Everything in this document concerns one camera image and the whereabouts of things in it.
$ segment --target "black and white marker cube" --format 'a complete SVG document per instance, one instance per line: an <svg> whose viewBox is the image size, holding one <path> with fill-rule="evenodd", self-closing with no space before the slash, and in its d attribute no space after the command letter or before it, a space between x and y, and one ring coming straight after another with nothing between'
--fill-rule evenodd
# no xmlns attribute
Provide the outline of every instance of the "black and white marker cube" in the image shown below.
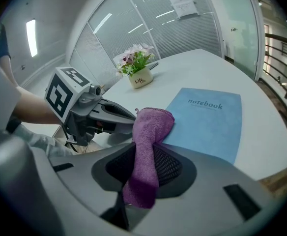
<svg viewBox="0 0 287 236"><path fill-rule="evenodd" d="M61 122L65 123L70 109L84 92L89 92L91 84L91 80L73 67L56 67L45 100Z"/></svg>

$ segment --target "door frame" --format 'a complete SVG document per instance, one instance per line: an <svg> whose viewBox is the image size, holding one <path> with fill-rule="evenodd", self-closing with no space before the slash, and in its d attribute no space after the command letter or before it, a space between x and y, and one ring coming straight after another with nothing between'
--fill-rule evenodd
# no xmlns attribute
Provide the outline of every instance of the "door frame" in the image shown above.
<svg viewBox="0 0 287 236"><path fill-rule="evenodd" d="M222 36L222 30L221 30L221 26L220 26L220 22L219 22L219 18L217 16L217 12L216 9L213 6L213 3L211 0L206 0L206 2L208 3L209 8L212 11L213 14L213 19L214 19L214 23L216 25L217 28L217 32L218 32L218 37L219 37L219 42L220 42L220 49L221 49L221 58L225 58L225 53L224 53L224 43L223 43L223 36Z"/></svg>
<svg viewBox="0 0 287 236"><path fill-rule="evenodd" d="M263 70L264 57L265 57L265 29L262 12L259 6L258 0L251 0L253 7L256 25L257 25L257 36L258 36L258 58L257 58L257 68L255 72L254 80L258 81L261 77Z"/></svg>

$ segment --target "purple towel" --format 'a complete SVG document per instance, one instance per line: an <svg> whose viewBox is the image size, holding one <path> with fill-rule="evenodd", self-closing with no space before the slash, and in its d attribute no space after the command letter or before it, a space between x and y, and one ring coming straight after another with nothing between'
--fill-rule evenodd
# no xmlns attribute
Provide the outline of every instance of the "purple towel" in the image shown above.
<svg viewBox="0 0 287 236"><path fill-rule="evenodd" d="M140 208L153 207L159 180L152 145L161 143L173 124L174 117L166 110L144 108L138 112L133 127L133 142L136 143L134 170L123 188L126 203Z"/></svg>

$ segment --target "door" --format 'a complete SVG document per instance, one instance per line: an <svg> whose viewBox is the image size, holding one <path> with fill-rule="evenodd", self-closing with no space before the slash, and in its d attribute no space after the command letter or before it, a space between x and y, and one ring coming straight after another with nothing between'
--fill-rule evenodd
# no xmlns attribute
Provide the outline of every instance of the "door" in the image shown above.
<svg viewBox="0 0 287 236"><path fill-rule="evenodd" d="M255 78L258 60L258 31L251 0L221 0L228 17L229 48L234 65L251 79Z"/></svg>

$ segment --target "round table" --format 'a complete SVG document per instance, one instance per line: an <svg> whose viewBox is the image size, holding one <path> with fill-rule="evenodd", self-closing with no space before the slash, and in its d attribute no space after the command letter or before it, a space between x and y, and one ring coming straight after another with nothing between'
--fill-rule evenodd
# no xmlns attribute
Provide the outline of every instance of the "round table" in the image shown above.
<svg viewBox="0 0 287 236"><path fill-rule="evenodd" d="M166 109L181 88L237 93L242 100L242 131L234 165L258 180L287 167L287 128L266 94L242 71L202 49L176 54L152 69L154 80L132 89L127 77L110 88L103 98L136 115L135 109ZM108 148L131 141L123 134L97 134L94 139Z"/></svg>

